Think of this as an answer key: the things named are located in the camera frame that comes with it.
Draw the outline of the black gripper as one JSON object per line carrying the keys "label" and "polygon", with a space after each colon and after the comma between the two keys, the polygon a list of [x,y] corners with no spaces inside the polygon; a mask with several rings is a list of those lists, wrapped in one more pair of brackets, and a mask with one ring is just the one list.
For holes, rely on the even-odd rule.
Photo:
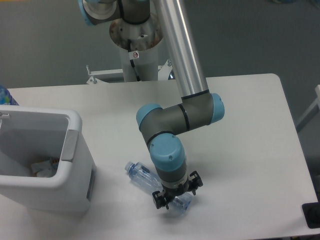
{"label": "black gripper", "polygon": [[198,188],[203,186],[203,181],[199,173],[195,170],[189,177],[184,176],[183,178],[169,182],[161,181],[163,186],[163,191],[154,191],[152,193],[152,198],[154,205],[157,209],[165,207],[169,209],[169,203],[177,196],[181,196],[186,192],[191,192],[194,196]]}

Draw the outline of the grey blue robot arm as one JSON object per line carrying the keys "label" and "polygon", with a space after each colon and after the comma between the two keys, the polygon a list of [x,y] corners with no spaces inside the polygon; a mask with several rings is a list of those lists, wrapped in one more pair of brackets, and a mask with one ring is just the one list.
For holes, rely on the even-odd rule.
{"label": "grey blue robot arm", "polygon": [[78,5],[88,25],[110,23],[109,35],[120,49],[126,82],[157,79],[157,56],[152,51],[166,41],[181,103],[167,108],[146,104],[138,110],[136,121],[162,185],[152,194],[154,204],[167,208],[176,197],[195,193],[203,185],[196,171],[187,172],[178,135],[220,121],[225,114],[221,97],[209,91],[185,4],[182,0],[80,0]]}

